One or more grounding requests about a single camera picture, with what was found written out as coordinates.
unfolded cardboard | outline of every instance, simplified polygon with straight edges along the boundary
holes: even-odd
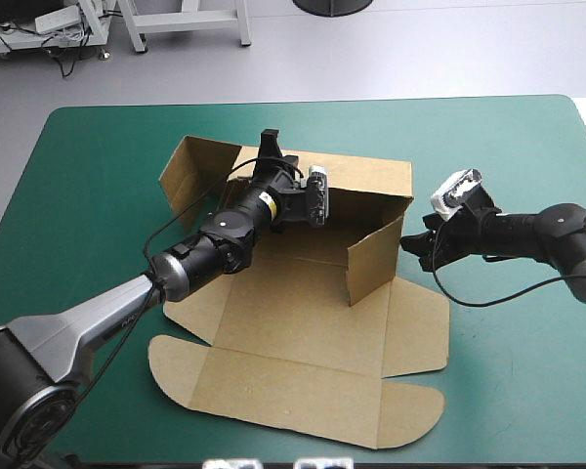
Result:
[[[253,264],[222,276],[165,314],[212,347],[167,336],[149,347],[167,396],[193,410],[368,448],[427,433],[444,398],[383,377],[445,367],[446,300],[396,277],[403,213],[412,199],[403,161],[290,151],[328,169],[330,219],[266,233]],[[186,137],[161,175],[180,211],[257,149]],[[215,196],[233,200],[252,166]],[[193,225],[200,207],[183,217]]]

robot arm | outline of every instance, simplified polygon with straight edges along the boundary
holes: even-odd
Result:
[[[562,203],[537,214],[501,213],[475,169],[454,173],[434,193],[432,204],[436,213],[423,218],[428,230],[401,239],[425,272],[471,254],[487,262],[531,258],[570,276],[566,284],[586,303],[585,208]]]
[[[21,317],[0,327],[0,469],[25,466],[76,411],[93,376],[95,352],[165,301],[181,301],[221,274],[252,261],[261,233],[283,222],[322,227],[326,171],[296,178],[298,157],[283,156],[266,130],[255,169],[236,203],[209,214],[198,232],[152,257],[147,272],[58,315]]]

green tabletop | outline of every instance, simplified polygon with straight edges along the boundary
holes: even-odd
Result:
[[[268,127],[281,129],[284,148],[413,161],[407,234],[422,231],[429,194],[467,167],[481,170],[508,212],[586,207],[586,129],[561,96],[63,108],[48,119],[0,225],[0,324],[58,313],[146,266],[143,241],[170,216],[157,177],[183,135],[258,145]],[[181,235],[174,227],[158,247]],[[436,288],[407,253],[398,272]],[[487,265],[475,256],[440,271],[450,291],[472,301],[553,274],[527,260]],[[485,310],[452,306],[448,367],[398,378],[442,390],[445,413],[427,436],[390,450],[175,405],[147,365],[147,343],[161,333],[189,338],[160,308],[150,312],[52,449],[88,461],[586,462],[586,306],[563,284]]]

gray floor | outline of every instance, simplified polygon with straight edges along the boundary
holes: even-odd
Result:
[[[209,7],[225,0],[204,0]],[[248,0],[254,44],[233,30],[152,36],[61,80],[40,54],[0,63],[0,217],[57,107],[561,93],[586,97],[586,1],[376,0],[323,19],[290,0]],[[168,10],[178,2],[142,0]]]

white sticker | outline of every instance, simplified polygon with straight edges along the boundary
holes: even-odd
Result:
[[[261,194],[259,195],[259,198],[261,200],[263,200],[266,205],[270,208],[270,211],[272,213],[272,221],[275,218],[275,215],[277,215],[277,206],[275,205],[275,200],[273,200],[273,198],[266,192],[261,192]]]

